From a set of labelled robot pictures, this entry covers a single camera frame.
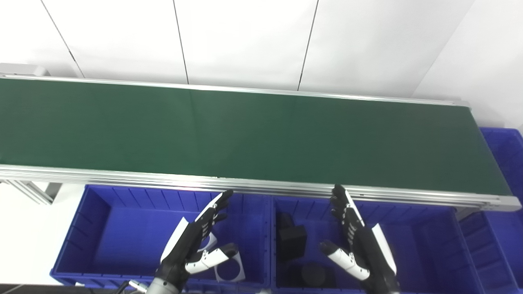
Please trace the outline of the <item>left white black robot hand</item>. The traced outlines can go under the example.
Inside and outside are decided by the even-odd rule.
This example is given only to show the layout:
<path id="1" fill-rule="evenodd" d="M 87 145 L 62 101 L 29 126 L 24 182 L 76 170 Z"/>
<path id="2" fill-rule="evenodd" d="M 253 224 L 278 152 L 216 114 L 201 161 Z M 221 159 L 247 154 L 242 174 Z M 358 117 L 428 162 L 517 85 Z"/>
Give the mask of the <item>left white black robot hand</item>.
<path id="1" fill-rule="evenodd" d="M 148 294 L 179 294 L 190 275 L 203 272 L 237 255 L 238 246 L 229 243 L 212 251 L 200 250 L 201 243 L 210 235 L 215 223 L 227 218 L 220 211 L 233 196 L 228 189 L 212 199 L 192 222 L 179 222 L 171 239 L 171 251 L 162 257 Z"/>

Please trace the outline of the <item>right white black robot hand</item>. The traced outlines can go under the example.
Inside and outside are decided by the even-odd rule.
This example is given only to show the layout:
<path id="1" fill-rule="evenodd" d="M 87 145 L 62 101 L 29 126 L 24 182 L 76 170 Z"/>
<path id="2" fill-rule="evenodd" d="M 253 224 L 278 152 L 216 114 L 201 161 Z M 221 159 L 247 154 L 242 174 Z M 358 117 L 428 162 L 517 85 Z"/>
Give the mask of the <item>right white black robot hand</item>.
<path id="1" fill-rule="evenodd" d="M 320 251 L 358 280 L 367 294 L 399 294 L 397 266 L 381 226 L 366 225 L 351 194 L 340 184 L 334 185 L 329 201 L 349 247 L 324 240 Z"/>

